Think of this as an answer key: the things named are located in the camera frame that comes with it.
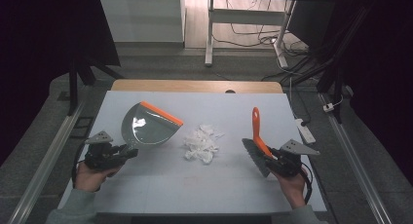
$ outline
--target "orange handle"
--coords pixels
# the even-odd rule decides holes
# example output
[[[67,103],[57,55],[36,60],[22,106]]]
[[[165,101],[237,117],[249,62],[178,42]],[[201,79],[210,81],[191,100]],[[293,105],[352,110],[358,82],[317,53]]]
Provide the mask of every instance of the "orange handle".
[[[140,101],[140,105],[142,105],[142,106],[144,106],[144,107],[152,110],[153,112],[155,112],[155,113],[157,113],[157,114],[160,114],[162,117],[164,117],[164,118],[166,118],[166,119],[174,122],[176,125],[178,125],[178,126],[180,126],[180,127],[183,125],[183,121],[182,121],[182,120],[180,120],[180,119],[172,116],[171,114],[167,113],[165,110],[162,110],[162,109],[160,109],[160,108],[158,108],[158,107],[156,107],[156,106],[154,106],[154,105],[152,105],[152,104],[149,104],[149,103],[146,102],[146,101]]]
[[[267,145],[259,136],[259,126],[260,126],[259,110],[257,107],[254,107],[252,110],[253,141],[262,152],[264,152],[269,157],[273,157]]]

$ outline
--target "table leg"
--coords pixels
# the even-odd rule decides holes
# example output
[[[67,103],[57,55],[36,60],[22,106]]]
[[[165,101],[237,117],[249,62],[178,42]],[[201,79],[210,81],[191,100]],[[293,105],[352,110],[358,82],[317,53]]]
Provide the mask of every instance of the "table leg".
[[[72,116],[78,105],[77,71],[74,59],[69,68],[70,108],[67,116]]]
[[[206,66],[212,66],[212,26],[213,26],[213,0],[208,1],[208,27],[206,38]]]
[[[274,50],[276,50],[277,58],[280,62],[281,68],[287,68],[288,64],[286,63],[285,56],[282,52],[282,38],[285,34],[286,27],[288,26],[289,19],[291,17],[292,8],[294,7],[295,1],[291,1],[291,4],[288,7],[288,10],[285,13],[284,21],[280,29],[280,34],[277,40],[273,41]]]

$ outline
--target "person's arm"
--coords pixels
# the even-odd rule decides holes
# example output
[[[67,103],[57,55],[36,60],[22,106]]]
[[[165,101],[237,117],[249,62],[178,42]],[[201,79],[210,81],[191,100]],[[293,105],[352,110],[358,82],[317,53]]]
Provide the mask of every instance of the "person's arm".
[[[61,209],[54,209],[48,216],[47,224],[52,223],[94,223],[94,192],[120,168],[95,171],[80,163],[76,175],[75,188],[71,191],[66,204]]]
[[[297,174],[293,177],[282,177],[279,174],[272,171],[272,174],[276,176],[279,181],[282,192],[291,205],[292,211],[290,212],[291,223],[293,224],[325,224],[325,221],[319,221],[313,212],[313,208],[310,205],[306,205],[304,201],[304,185],[305,180],[301,174]]]

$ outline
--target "metal rail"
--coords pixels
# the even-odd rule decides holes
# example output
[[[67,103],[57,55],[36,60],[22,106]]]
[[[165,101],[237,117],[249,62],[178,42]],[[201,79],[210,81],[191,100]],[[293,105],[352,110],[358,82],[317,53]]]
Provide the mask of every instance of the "metal rail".
[[[323,105],[327,103],[322,94],[319,94],[319,98]],[[364,166],[358,157],[357,151],[355,150],[353,143],[350,141],[343,125],[339,124],[333,115],[329,115],[328,118],[331,126],[334,128],[338,140],[340,141],[344,153],[346,154],[347,160],[355,173],[358,184],[370,204],[377,223],[392,224],[393,222],[388,214],[388,211],[386,210],[376,188],[371,182],[370,177],[365,171]]]
[[[60,155],[67,138],[69,137],[70,131],[76,124],[76,121],[85,106],[89,90],[89,87],[84,87],[81,90],[81,98],[78,107],[74,110],[73,115],[67,116],[61,124],[48,152],[34,173],[33,178],[30,180],[24,194],[20,198],[19,204],[16,206],[15,211],[9,219],[9,224],[25,223],[27,220],[40,193],[43,190],[43,187],[46,184],[46,181],[49,178],[53,167],[55,166],[57,158]]]

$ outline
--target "black curtain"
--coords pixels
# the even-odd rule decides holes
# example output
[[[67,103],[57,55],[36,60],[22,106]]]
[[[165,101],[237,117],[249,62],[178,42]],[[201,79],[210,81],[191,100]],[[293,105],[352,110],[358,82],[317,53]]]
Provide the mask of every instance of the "black curtain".
[[[345,82],[354,90],[352,107],[411,184],[412,3],[376,0],[343,59]]]
[[[0,20],[3,163],[73,57],[120,63],[100,0],[0,0]]]

